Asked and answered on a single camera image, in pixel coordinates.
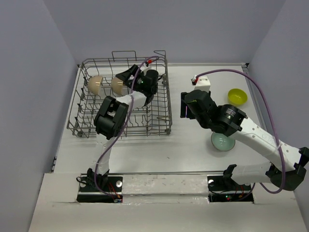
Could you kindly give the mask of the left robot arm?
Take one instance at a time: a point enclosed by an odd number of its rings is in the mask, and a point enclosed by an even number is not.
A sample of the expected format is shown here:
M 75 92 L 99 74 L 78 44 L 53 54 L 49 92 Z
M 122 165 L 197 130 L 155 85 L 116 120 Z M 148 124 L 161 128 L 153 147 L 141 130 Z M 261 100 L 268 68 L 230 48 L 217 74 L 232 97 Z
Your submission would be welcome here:
M 94 118 L 97 161 L 87 170 L 87 181 L 97 191 L 106 188 L 111 149 L 128 124 L 133 109 L 147 106 L 158 88 L 159 73 L 150 62 L 133 65 L 112 80 L 117 97 L 106 96 Z

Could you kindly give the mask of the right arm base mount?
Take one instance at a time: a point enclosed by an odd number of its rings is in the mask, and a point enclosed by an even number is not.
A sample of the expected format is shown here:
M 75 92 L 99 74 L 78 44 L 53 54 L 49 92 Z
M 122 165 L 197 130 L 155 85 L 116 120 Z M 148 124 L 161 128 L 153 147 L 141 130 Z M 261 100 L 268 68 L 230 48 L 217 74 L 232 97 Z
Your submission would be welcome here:
M 210 203 L 254 202 L 252 186 L 239 185 L 233 180 L 225 181 L 222 175 L 207 177 Z

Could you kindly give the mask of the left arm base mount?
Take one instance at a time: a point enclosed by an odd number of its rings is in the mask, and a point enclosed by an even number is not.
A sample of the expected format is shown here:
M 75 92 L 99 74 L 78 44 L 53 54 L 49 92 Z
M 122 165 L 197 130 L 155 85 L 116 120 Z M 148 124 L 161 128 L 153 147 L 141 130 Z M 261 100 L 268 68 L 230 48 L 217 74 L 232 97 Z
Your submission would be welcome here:
M 76 181 L 79 183 L 77 202 L 79 203 L 122 203 L 123 177 L 110 175 L 107 183 L 99 187 L 93 181 L 88 180 L 87 176 L 78 176 Z

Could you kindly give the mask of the white bowl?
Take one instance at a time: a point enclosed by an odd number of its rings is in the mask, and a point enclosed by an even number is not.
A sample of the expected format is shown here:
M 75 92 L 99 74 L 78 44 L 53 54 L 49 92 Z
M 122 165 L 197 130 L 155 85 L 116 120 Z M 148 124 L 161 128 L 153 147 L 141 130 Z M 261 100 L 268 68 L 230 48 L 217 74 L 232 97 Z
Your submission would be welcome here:
M 117 77 L 112 79 L 111 83 L 112 91 L 115 95 L 124 96 L 124 83 Z
M 101 90 L 102 80 L 103 80 L 103 76 L 101 75 L 96 75 L 96 76 L 92 76 L 89 78 L 87 87 L 92 94 L 99 95 L 100 90 Z

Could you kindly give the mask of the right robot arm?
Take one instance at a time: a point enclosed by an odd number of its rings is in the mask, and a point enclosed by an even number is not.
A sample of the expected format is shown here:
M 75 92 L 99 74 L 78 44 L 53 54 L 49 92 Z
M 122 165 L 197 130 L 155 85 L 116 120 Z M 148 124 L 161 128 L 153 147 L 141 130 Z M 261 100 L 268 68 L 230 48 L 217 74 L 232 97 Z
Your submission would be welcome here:
M 181 93 L 181 117 L 195 119 L 202 128 L 239 141 L 267 159 L 256 165 L 229 165 L 222 178 L 226 189 L 249 183 L 272 183 L 294 191 L 303 182 L 309 161 L 308 148 L 277 142 L 237 107 L 217 105 L 208 92 L 197 89 Z

